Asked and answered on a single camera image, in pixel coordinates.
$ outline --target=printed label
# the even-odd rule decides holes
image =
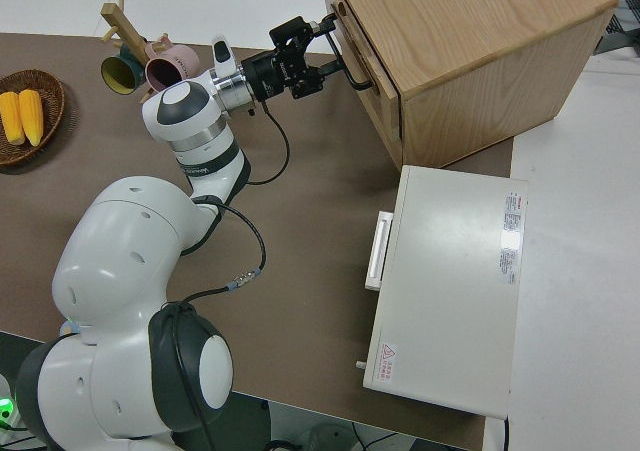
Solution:
[[[391,382],[393,379],[393,367],[398,354],[398,348],[394,344],[382,343],[378,352],[378,381]]]
[[[515,191],[504,201],[504,219],[500,242],[500,280],[515,284],[520,269],[520,248],[522,246],[522,196]]]

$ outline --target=brown table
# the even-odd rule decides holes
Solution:
[[[0,76],[41,69],[66,91],[66,115],[49,147],[0,175],[0,329],[46,341],[63,321],[50,294],[58,259],[98,193],[132,175],[162,178],[187,193],[189,187],[170,149],[144,128],[145,90],[120,96],[102,83],[100,63],[115,48],[96,38],[0,34],[0,49]],[[197,51],[211,66],[209,48]],[[269,106],[290,138],[290,166],[234,200],[266,241],[265,272],[235,293],[196,302],[229,341],[234,390],[481,449],[483,417],[365,389],[355,367],[366,359],[375,314],[377,295],[364,289],[364,278],[377,213],[393,211],[399,180],[355,91],[333,76],[323,93],[298,101],[283,94]],[[231,126],[252,179],[279,169],[284,147],[261,111],[237,114]],[[510,159],[507,141],[452,168],[508,176]],[[203,248],[179,261],[168,296],[217,287],[258,260],[252,233],[229,217]]]

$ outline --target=pink mug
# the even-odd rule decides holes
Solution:
[[[173,44],[169,38],[163,36],[159,42],[165,49],[156,52],[155,43],[147,43],[145,51],[150,60],[144,72],[149,85],[155,91],[162,91],[180,81],[193,78],[200,71],[200,59],[196,52],[184,44]]]

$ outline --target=drawer handle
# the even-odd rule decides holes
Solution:
[[[347,38],[348,44],[351,45],[352,52],[354,53],[354,55],[356,55],[356,58],[360,63],[360,68],[362,69],[362,72],[365,75],[369,76],[369,80],[368,81],[365,81],[365,82],[361,83],[361,84],[363,84],[365,86],[361,87],[361,88],[358,88],[357,87],[358,83],[356,83],[355,79],[353,79],[353,75],[351,74],[351,72],[347,70],[347,66],[346,66],[346,64],[344,64],[344,61],[342,60],[342,56],[340,56],[339,51],[337,51],[337,49],[338,49],[337,46],[335,45],[335,43],[332,42],[332,40],[329,40],[329,45],[331,46],[331,49],[333,50],[333,53],[336,56],[340,56],[339,59],[344,64],[345,74],[347,75],[347,79],[349,80],[349,83],[357,91],[363,91],[365,89],[372,88],[372,91],[375,94],[380,94],[379,91],[378,91],[378,86],[376,85],[376,83],[372,79],[372,73],[369,71],[367,66],[363,63],[363,59],[364,58],[362,56],[359,56],[360,53],[359,53],[359,51],[357,49],[357,46],[355,45],[355,40],[353,39],[353,36],[351,35],[351,32],[347,28],[344,20],[342,19],[343,17],[347,16],[347,9],[346,9],[344,3],[342,1],[339,1],[338,3],[331,3],[331,8],[333,9],[333,14],[337,17],[338,21],[340,21],[340,24],[342,24],[342,32],[344,33],[345,38]]]
[[[340,54],[340,51],[338,50],[336,43],[333,41],[333,38],[329,34],[327,34],[327,41],[329,41],[329,46],[331,46],[331,50],[333,51],[333,54],[335,54],[336,56],[338,65],[342,68],[342,71],[347,77],[347,80],[349,81],[349,84],[351,85],[351,87],[356,91],[364,91],[365,89],[372,88],[373,81],[371,81],[370,79],[368,81],[362,81],[361,83],[355,80],[355,78],[351,74],[351,71],[349,71],[349,68],[347,68],[347,64],[342,59],[342,55]]]
[[[380,286],[382,285],[382,274],[387,257],[387,246],[389,245],[389,234],[391,233],[392,222],[393,213],[387,213],[385,211],[378,212],[378,223],[376,224],[376,232],[373,236],[369,268],[364,284],[364,287],[371,291],[380,291]]]

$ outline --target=tabletop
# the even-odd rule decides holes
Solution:
[[[0,174],[0,329],[48,341],[63,321],[51,279],[93,199],[126,176],[155,176],[187,194],[189,187],[170,149],[144,128],[145,90],[121,96],[102,83],[100,63],[115,48],[96,38],[22,34],[0,35],[0,43],[0,76],[41,69],[66,93],[65,116],[49,146],[26,166]],[[210,66],[210,49],[195,49]],[[234,390],[480,449],[484,417],[365,389],[355,367],[367,355],[377,300],[364,288],[376,218],[379,210],[393,210],[399,182],[355,91],[333,76],[322,93],[298,101],[283,94],[269,106],[289,135],[291,163],[277,181],[249,186],[233,201],[261,231],[267,266],[250,286],[197,303],[229,342]],[[284,146],[261,111],[234,114],[230,125],[252,163],[252,179],[279,169]],[[508,176],[511,147],[505,141],[451,168]],[[252,233],[226,218],[205,246],[180,259],[168,297],[217,287],[258,260]]]
[[[514,451],[638,447],[639,98],[634,50],[596,55],[556,119],[515,139],[511,176],[529,181],[529,206]],[[495,436],[485,451],[502,449]]]

